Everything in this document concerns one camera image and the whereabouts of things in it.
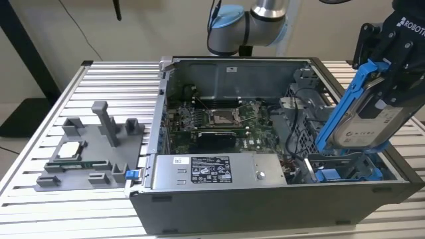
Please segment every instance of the aluminum extrusion table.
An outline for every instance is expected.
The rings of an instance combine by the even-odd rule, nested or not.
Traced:
[[[324,64],[346,87],[356,71],[344,61]],[[95,100],[108,101],[108,113],[117,123],[137,118],[147,125],[140,152],[144,162],[160,83],[157,75],[157,62],[95,62],[81,66],[0,182],[0,238],[156,238],[145,234],[124,189],[36,192],[32,186],[64,134],[60,126],[65,118],[80,117],[84,124],[99,123],[91,110]],[[400,129],[392,144],[425,179],[425,126],[416,118]],[[183,238],[425,238],[425,191],[401,204],[378,208],[356,226]]]

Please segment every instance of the gray parts holder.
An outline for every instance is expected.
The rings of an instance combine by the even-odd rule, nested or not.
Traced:
[[[107,109],[105,101],[95,102],[92,111],[101,125],[83,125],[80,118],[65,120],[65,134],[36,181],[36,191],[124,187],[125,172],[137,166],[145,126],[137,119],[116,124]]]

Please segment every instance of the screw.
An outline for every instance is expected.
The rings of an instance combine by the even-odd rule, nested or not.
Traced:
[[[256,175],[259,180],[263,180],[265,178],[265,174],[263,172],[257,172]]]

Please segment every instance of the motherboard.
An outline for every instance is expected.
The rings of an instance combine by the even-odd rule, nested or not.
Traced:
[[[168,109],[171,154],[276,153],[280,139],[261,100],[183,102]]]

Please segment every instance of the white wall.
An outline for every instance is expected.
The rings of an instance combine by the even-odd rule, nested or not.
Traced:
[[[41,98],[43,92],[0,28],[0,103]]]
[[[392,0],[352,0],[336,5],[290,1],[301,1],[301,5],[285,53],[321,60],[352,60],[361,25],[382,22],[393,12]]]
[[[107,61],[157,61],[163,55],[208,55],[211,0],[120,0],[117,21],[112,0],[63,0]],[[225,0],[249,8],[251,0]],[[11,0],[49,71],[64,88],[83,60],[99,60],[57,0]],[[273,56],[275,47],[255,55]]]

